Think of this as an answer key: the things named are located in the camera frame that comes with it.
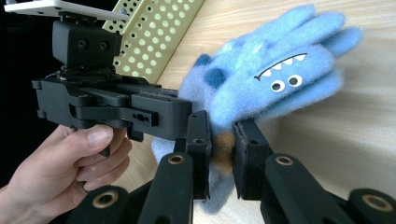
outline blue fuzzy glove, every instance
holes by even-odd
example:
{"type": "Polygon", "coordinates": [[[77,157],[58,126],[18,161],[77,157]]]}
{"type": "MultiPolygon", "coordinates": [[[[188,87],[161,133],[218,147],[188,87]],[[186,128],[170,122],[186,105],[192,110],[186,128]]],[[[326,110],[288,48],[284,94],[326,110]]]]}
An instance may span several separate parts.
{"type": "MultiPolygon", "coordinates": [[[[296,7],[254,32],[227,42],[216,54],[201,55],[183,80],[178,97],[192,111],[206,110],[213,139],[209,213],[225,204],[233,190],[232,125],[241,119],[268,120],[312,105],[343,85],[336,58],[361,41],[358,28],[343,29],[339,12],[316,15],[312,5],[296,7]]],[[[159,160],[174,142],[153,138],[159,160]]]]}

